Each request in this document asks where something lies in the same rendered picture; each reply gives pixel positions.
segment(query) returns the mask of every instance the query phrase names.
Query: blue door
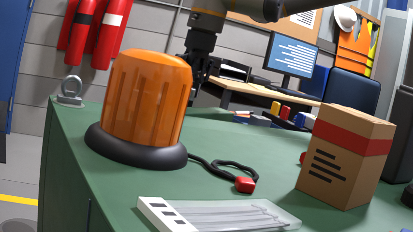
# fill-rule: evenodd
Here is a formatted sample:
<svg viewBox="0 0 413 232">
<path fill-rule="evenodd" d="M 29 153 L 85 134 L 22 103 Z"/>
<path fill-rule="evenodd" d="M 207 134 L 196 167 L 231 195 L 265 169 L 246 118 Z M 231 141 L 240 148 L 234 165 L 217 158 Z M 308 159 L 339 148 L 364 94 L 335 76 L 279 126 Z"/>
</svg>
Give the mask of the blue door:
<svg viewBox="0 0 413 232">
<path fill-rule="evenodd" d="M 0 0 L 0 132 L 7 134 L 33 4 L 34 0 Z"/>
</svg>

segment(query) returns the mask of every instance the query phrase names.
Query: bulletin board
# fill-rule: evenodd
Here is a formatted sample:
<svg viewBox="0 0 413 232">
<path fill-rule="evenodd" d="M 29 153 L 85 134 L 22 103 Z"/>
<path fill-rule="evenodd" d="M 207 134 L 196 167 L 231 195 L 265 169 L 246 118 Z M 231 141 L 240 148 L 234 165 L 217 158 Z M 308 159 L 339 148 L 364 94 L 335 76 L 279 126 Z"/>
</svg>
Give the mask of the bulletin board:
<svg viewBox="0 0 413 232">
<path fill-rule="evenodd" d="M 227 17 L 238 21 L 242 21 L 248 24 L 252 24 L 261 28 L 268 30 L 274 30 L 294 38 L 306 41 L 311 44 L 317 44 L 318 32 L 320 30 L 321 15 L 323 14 L 323 9 L 318 9 L 313 29 L 306 28 L 297 23 L 291 22 L 290 17 L 281 18 L 277 23 L 257 23 L 252 20 L 249 16 L 238 14 L 235 12 L 228 11 Z"/>
</svg>

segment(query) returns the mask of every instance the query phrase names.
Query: black knob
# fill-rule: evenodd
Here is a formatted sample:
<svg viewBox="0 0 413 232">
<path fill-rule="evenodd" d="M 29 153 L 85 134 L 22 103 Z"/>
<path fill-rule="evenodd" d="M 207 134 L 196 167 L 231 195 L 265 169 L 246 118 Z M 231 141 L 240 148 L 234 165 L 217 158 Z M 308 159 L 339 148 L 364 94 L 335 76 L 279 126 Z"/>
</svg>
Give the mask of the black knob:
<svg viewBox="0 0 413 232">
<path fill-rule="evenodd" d="M 405 206 L 413 209 L 413 184 L 410 184 L 409 186 L 404 188 L 400 200 Z"/>
</svg>

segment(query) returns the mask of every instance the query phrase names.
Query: brown box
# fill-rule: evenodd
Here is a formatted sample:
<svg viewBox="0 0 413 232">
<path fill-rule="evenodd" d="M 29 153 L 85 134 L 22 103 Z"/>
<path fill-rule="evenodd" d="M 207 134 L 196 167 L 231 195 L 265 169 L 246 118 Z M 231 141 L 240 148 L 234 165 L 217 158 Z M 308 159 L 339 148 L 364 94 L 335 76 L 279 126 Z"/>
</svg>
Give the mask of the brown box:
<svg viewBox="0 0 413 232">
<path fill-rule="evenodd" d="M 323 103 L 295 188 L 342 211 L 369 203 L 395 130 L 392 123 Z"/>
</svg>

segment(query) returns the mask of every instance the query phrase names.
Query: wooden desk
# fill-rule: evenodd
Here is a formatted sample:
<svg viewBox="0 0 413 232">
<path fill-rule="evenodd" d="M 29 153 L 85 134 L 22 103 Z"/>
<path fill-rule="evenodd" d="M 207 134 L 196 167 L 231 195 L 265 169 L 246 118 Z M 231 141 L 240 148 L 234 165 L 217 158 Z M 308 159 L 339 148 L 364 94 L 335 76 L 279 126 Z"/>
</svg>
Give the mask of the wooden desk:
<svg viewBox="0 0 413 232">
<path fill-rule="evenodd" d="M 312 100 L 307 100 L 307 99 L 303 99 L 303 98 L 288 96 L 288 95 L 285 95 L 285 94 L 282 94 L 282 93 L 275 94 L 275 93 L 264 92 L 264 91 L 260 91 L 256 88 L 248 85 L 247 83 L 226 80 L 226 79 L 222 79 L 222 78 L 215 77 L 215 76 L 210 76 L 208 81 L 224 88 L 224 92 L 223 92 L 222 98 L 221 98 L 220 108 L 225 109 L 225 110 L 228 109 L 228 105 L 229 105 L 229 102 L 231 100 L 231 95 L 232 95 L 233 91 L 242 92 L 242 93 L 249 93 L 249 94 L 253 94 L 253 95 L 258 95 L 258 96 L 262 96 L 262 97 L 282 100 L 282 101 L 286 101 L 286 102 L 287 101 L 288 102 L 294 102 L 294 103 L 307 105 L 307 106 L 320 107 L 320 105 L 321 105 L 321 102 L 318 102 L 318 101 L 312 101 Z"/>
<path fill-rule="evenodd" d="M 342 212 L 294 189 L 311 134 L 187 116 L 180 141 L 211 162 L 234 160 L 260 175 L 252 195 L 217 177 L 198 162 L 159 172 L 116 163 L 84 142 L 100 119 L 102 104 L 83 101 L 73 109 L 49 100 L 39 186 L 38 232 L 158 232 L 136 208 L 138 196 L 166 200 L 267 198 L 303 221 L 297 232 L 399 232 L 413 228 L 413 210 L 400 202 L 408 184 L 380 181 L 371 203 Z M 224 167 L 235 175 L 244 172 Z"/>
</svg>

